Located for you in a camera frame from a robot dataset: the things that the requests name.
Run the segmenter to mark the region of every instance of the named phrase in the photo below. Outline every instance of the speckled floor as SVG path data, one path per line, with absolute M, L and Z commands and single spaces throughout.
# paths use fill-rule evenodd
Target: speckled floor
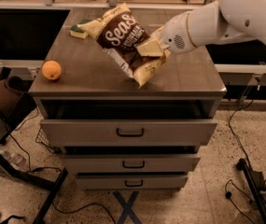
M 77 187 L 73 176 L 68 175 L 59 191 L 55 205 L 63 211 L 71 212 L 90 203 L 74 214 L 62 214 L 53 205 L 45 216 L 46 223 L 113 223 L 104 210 L 105 207 L 116 223 L 154 224 L 246 224 L 252 223 L 225 198 L 225 185 L 232 182 L 245 193 L 249 193 L 243 173 L 235 168 L 244 152 L 233 137 L 228 121 L 237 108 L 234 101 L 223 101 L 216 113 L 218 126 L 208 146 L 201 147 L 201 160 L 189 181 L 180 191 L 140 190 L 140 191 L 85 191 Z M 32 166 L 52 166 L 62 168 L 60 158 L 35 142 L 39 130 L 40 115 L 29 119 L 13 133 L 21 146 L 30 153 Z M 262 171 L 266 177 L 266 102 L 254 101 L 243 111 L 235 113 L 231 126 L 240 141 L 254 170 Z M 11 152 L 22 151 L 11 138 L 0 147 Z M 45 170 L 40 173 L 46 178 L 55 178 L 58 171 Z M 248 198 L 231 183 L 227 186 L 231 199 L 253 223 L 263 223 L 259 212 Z M 47 197 L 47 192 L 24 182 L 0 175 L 0 222 L 10 215 L 25 216 L 25 220 L 11 219 L 9 223 L 33 223 L 38 208 Z

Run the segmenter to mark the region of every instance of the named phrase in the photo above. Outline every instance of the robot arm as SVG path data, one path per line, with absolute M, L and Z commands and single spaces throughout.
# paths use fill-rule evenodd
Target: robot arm
M 258 39 L 266 45 L 266 0 L 221 0 L 170 19 L 161 42 L 172 53 Z

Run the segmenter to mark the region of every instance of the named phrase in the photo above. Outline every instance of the gray drawer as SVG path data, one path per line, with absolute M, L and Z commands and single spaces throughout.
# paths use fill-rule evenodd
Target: gray drawer
M 74 120 L 43 119 L 41 127 L 55 146 L 206 145 L 217 126 L 213 119 Z
M 78 175 L 81 189 L 181 189 L 187 175 Z
M 200 158 L 183 155 L 63 155 L 69 173 L 191 172 Z

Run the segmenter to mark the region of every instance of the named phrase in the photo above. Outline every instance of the snack bag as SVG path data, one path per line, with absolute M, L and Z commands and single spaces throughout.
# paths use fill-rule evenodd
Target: snack bag
M 122 70 L 142 87 L 166 60 L 160 57 L 141 57 L 135 46 L 150 35 L 133 17 L 125 3 L 108 10 L 102 18 L 78 24 L 107 52 Z

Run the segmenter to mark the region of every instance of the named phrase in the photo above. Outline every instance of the drawer handle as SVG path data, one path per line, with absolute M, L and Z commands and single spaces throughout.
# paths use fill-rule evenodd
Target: drawer handle
M 140 180 L 140 183 L 131 183 L 125 180 L 125 186 L 128 188 L 138 188 L 143 186 L 143 180 Z
M 124 133 L 120 128 L 116 129 L 116 133 L 119 137 L 142 137 L 144 135 L 144 129 L 140 130 L 140 133 Z
M 145 162 L 142 161 L 142 164 L 140 166 L 129 166 L 129 165 L 125 164 L 125 161 L 123 161 L 122 162 L 122 166 L 123 166 L 123 168 L 132 168 L 132 169 L 134 169 L 134 168 L 144 168 L 145 167 Z

